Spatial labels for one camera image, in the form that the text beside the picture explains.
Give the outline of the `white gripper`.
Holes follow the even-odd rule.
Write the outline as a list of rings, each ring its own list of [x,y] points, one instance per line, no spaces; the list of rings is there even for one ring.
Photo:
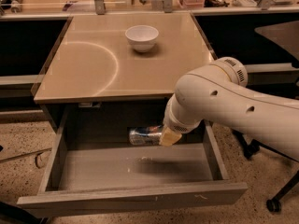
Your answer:
[[[182,133],[194,130],[200,122],[201,119],[183,107],[176,97],[171,97],[164,111],[164,127],[159,144],[165,147],[174,145],[181,138]]]

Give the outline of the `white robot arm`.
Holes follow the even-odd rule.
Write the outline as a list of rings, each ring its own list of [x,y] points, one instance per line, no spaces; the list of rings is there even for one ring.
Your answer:
[[[169,147],[208,120],[299,161],[299,101],[252,91],[247,83],[246,68],[230,57],[183,75],[167,103],[159,144]]]

